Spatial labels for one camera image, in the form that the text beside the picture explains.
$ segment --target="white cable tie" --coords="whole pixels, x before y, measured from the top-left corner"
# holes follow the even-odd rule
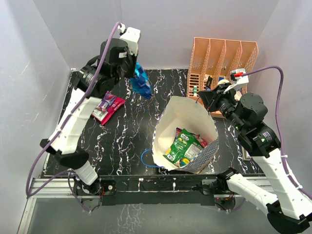
[[[298,185],[298,187],[296,188],[296,190],[298,190],[298,189],[302,189],[303,187],[302,187],[302,185],[301,184],[299,184]]]

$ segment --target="paper bag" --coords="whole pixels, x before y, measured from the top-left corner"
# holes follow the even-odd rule
[[[175,166],[163,156],[174,142],[176,128],[185,128],[190,133],[200,134],[208,142],[208,146],[184,167]],[[199,173],[212,160],[218,149],[218,132],[207,110],[193,99],[172,96],[154,130],[154,163],[169,171]]]

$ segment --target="table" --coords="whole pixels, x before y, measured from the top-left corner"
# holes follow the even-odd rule
[[[153,86],[154,96],[144,99],[135,94],[128,80],[122,79],[112,94],[126,100],[121,107],[102,126],[91,117],[79,139],[79,146],[90,154],[89,160],[100,175],[171,175],[187,174],[168,172],[162,168],[148,168],[140,161],[141,153],[151,149],[153,131],[162,111],[171,96],[186,96],[187,69],[147,70]],[[69,84],[63,112],[67,106],[72,90]],[[216,175],[228,167],[237,169],[242,174],[261,174],[260,167],[251,161],[243,161],[241,147],[236,138],[234,127],[225,119],[215,118],[220,147],[215,157],[201,174]],[[153,165],[150,153],[146,154],[145,163]],[[63,170],[53,155],[49,156],[42,177],[53,176]]]

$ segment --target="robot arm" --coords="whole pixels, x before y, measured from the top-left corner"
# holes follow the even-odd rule
[[[54,133],[40,143],[44,148],[58,134],[46,151],[53,154],[60,165],[72,168],[89,190],[94,190],[92,186],[94,187],[93,183],[98,175],[88,161],[88,153],[78,147],[78,139],[91,113],[100,104],[106,92],[112,90],[121,78],[135,77],[140,30],[125,28],[124,24],[121,24],[118,30],[121,36],[119,39],[111,39],[102,66],[98,68],[108,40],[102,43],[99,56],[95,56],[83,68],[75,72],[74,88],[64,115]],[[85,96],[97,68],[100,71],[91,93],[73,111]]]
[[[239,132],[237,139],[261,167],[269,180],[274,193],[271,194],[250,183],[235,169],[229,168],[217,177],[217,184],[222,190],[230,190],[242,195],[265,215],[272,226],[280,233],[301,233],[312,221],[312,201],[295,187],[289,180],[292,171],[285,173],[282,165],[280,141],[275,132],[264,122],[268,109],[259,95],[244,94],[239,102],[234,98],[235,89],[248,83],[243,76],[245,69],[231,72],[233,85],[220,84],[212,91],[198,92],[205,108],[210,112],[219,110],[231,121]]]

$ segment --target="blue plastic bag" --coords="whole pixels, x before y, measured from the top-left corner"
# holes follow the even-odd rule
[[[151,85],[145,71],[138,62],[136,62],[135,75],[136,77],[130,79],[133,91],[144,98],[150,99],[152,97]]]

